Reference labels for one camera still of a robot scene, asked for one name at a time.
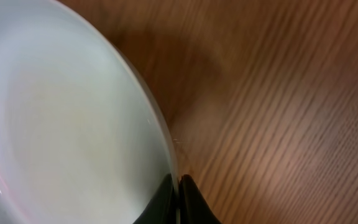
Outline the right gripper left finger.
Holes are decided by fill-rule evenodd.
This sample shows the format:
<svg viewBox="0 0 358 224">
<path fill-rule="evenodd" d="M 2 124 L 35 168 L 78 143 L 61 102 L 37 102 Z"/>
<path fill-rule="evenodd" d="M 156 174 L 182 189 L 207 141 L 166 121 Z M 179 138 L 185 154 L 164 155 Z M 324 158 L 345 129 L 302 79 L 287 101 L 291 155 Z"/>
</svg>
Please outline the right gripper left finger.
<svg viewBox="0 0 358 224">
<path fill-rule="evenodd" d="M 134 224 L 176 224 L 177 202 L 173 179 L 167 174 Z"/>
</svg>

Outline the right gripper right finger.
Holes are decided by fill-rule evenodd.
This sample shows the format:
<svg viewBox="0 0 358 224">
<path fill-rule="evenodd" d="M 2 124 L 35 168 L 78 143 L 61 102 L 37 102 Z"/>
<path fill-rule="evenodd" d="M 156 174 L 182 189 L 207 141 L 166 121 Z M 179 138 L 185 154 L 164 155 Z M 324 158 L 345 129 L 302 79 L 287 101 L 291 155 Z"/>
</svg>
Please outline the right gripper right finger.
<svg viewBox="0 0 358 224">
<path fill-rule="evenodd" d="M 190 175 L 181 177 L 179 193 L 181 224 L 221 224 Z"/>
</svg>

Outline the light blue plate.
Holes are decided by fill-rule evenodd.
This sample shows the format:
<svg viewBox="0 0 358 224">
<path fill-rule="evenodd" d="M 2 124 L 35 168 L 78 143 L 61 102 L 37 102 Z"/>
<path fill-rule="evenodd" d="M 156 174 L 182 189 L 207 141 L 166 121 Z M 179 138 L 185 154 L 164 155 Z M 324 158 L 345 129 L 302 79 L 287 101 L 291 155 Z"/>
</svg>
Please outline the light blue plate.
<svg viewBox="0 0 358 224">
<path fill-rule="evenodd" d="M 134 223 L 178 197 L 142 77 L 58 1 L 0 1 L 0 223 Z"/>
</svg>

